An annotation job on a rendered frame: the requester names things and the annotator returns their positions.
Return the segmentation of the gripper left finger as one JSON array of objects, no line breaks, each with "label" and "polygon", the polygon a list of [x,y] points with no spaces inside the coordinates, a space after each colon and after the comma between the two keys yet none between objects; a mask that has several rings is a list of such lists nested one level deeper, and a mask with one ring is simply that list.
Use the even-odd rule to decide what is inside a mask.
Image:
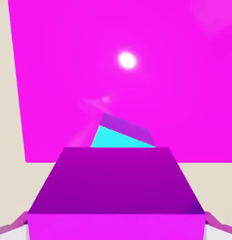
[{"label": "gripper left finger", "polygon": [[13,223],[0,227],[0,240],[30,240],[26,211]]}]

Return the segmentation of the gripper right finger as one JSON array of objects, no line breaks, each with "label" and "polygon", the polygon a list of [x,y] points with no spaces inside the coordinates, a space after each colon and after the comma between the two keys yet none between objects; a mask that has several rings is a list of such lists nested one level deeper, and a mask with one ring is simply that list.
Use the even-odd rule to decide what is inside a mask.
[{"label": "gripper right finger", "polygon": [[203,240],[232,240],[232,226],[221,224],[210,212],[205,212]]}]

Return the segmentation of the small magenta cube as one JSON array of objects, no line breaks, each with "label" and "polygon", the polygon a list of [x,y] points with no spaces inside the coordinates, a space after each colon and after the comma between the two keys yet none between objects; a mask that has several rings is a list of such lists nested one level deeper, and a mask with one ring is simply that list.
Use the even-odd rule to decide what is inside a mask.
[{"label": "small magenta cube", "polygon": [[30,240],[203,240],[168,148],[65,148],[28,212]]}]

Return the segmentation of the small cyan cube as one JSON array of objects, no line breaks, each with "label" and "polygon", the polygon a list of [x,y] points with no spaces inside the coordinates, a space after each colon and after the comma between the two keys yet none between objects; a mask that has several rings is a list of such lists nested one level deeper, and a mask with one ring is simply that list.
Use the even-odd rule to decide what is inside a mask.
[{"label": "small cyan cube", "polygon": [[148,129],[104,112],[91,146],[153,148],[155,143]]}]

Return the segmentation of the large magenta box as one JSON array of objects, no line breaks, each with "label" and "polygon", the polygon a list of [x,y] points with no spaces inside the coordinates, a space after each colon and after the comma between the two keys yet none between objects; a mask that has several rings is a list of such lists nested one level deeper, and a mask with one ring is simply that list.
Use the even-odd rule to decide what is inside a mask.
[{"label": "large magenta box", "polygon": [[8,0],[27,162],[89,146],[101,114],[178,162],[232,162],[232,0]]}]

